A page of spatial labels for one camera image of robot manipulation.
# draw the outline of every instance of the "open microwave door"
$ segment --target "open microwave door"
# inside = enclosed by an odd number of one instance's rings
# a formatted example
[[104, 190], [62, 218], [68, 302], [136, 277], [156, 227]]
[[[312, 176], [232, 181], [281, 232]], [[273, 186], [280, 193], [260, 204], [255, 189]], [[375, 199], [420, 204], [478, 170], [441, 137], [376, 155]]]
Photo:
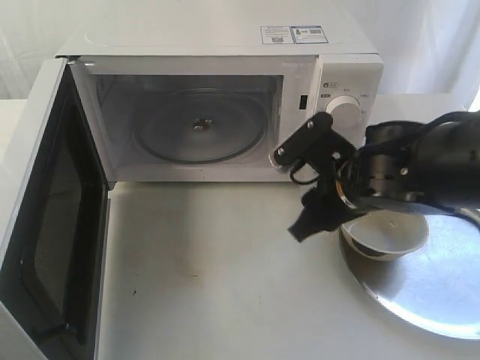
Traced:
[[0, 302], [48, 359], [93, 359], [108, 184], [66, 59], [43, 64], [0, 161]]

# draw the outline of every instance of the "barcode sticker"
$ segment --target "barcode sticker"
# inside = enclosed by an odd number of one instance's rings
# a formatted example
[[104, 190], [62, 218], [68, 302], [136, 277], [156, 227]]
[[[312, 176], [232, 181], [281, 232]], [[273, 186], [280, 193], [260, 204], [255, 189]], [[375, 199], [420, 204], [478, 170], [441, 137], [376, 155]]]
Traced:
[[327, 44], [329, 41], [320, 25], [290, 26], [295, 44]]
[[262, 44], [294, 44], [289, 26], [260, 26], [260, 31], [262, 32]]

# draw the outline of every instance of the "white microwave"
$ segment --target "white microwave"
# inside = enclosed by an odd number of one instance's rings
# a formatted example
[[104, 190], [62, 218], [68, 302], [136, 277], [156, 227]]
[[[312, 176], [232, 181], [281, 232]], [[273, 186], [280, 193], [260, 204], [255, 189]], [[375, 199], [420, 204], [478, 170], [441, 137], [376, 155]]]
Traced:
[[327, 0], [125, 3], [44, 62], [0, 154], [0, 315], [49, 359], [95, 356], [113, 184], [288, 181], [271, 151], [319, 111], [360, 146], [383, 70]]

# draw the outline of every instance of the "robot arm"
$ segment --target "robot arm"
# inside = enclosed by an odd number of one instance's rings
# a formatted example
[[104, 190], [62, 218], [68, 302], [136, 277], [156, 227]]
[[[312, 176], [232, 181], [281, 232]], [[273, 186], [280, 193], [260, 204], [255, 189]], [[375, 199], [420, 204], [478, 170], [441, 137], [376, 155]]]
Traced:
[[[317, 113], [271, 155], [293, 182], [316, 182], [289, 228], [299, 241], [378, 209], [427, 215], [480, 208], [480, 113], [370, 126], [359, 149], [332, 124], [329, 114]], [[319, 174], [312, 181], [295, 178], [305, 164]]]

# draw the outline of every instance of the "table surface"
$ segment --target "table surface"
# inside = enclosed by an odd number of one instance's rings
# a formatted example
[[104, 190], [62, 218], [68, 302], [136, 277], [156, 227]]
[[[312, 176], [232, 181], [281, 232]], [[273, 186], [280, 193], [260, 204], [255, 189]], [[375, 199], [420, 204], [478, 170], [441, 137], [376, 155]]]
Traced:
[[[448, 95], [415, 96], [379, 96], [372, 121], [458, 109]], [[0, 154], [22, 107], [0, 101]], [[478, 358], [480, 343], [372, 301], [336, 233], [297, 244], [291, 184], [118, 184], [111, 197], [99, 359]]]

